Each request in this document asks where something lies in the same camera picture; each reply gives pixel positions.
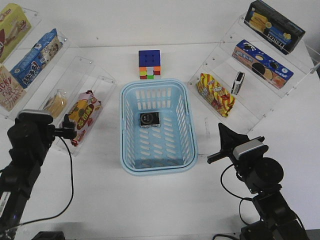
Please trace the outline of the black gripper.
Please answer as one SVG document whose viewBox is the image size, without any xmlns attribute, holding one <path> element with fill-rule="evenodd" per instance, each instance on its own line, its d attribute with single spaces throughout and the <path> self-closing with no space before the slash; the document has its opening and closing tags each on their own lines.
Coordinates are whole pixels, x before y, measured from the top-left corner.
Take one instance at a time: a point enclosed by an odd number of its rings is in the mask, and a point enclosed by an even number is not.
<svg viewBox="0 0 320 240">
<path fill-rule="evenodd" d="M 207 163 L 212 164 L 223 158 L 230 158 L 232 162 L 237 161 L 233 156 L 233 150 L 235 147 L 244 144 L 250 140 L 258 139 L 260 142 L 264 142 L 264 136 L 258 136 L 253 139 L 239 141 L 238 134 L 225 126 L 223 123 L 218 124 L 219 136 L 220 136 L 220 151 L 214 154 L 211 154 L 207 157 Z"/>
<path fill-rule="evenodd" d="M 62 128 L 56 128 L 54 125 L 49 125 L 49 132 L 54 137 L 61 137 L 67 140 L 72 140 L 76 137 L 75 123 L 70 120 L 69 115 L 65 114 L 62 121 Z"/>
</svg>

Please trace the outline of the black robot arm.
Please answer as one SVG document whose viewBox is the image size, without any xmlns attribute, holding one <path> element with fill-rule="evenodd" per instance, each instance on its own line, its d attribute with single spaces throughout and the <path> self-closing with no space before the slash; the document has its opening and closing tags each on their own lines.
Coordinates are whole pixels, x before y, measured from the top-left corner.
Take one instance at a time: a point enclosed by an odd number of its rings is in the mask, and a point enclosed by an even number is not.
<svg viewBox="0 0 320 240">
<path fill-rule="evenodd" d="M 280 190 L 284 177 L 282 166 L 265 157 L 269 149 L 264 137 L 249 139 L 223 123 L 218 124 L 220 151 L 207 157 L 209 164 L 228 157 L 237 178 L 254 195 L 250 199 L 260 220 L 241 229 L 241 240 L 306 240 L 307 232 L 296 213 L 290 209 Z"/>
<path fill-rule="evenodd" d="M 52 143 L 76 137 L 75 123 L 64 115 L 62 127 L 43 110 L 22 110 L 7 131 L 11 162 L 0 171 L 0 238 L 12 240 Z"/>
</svg>

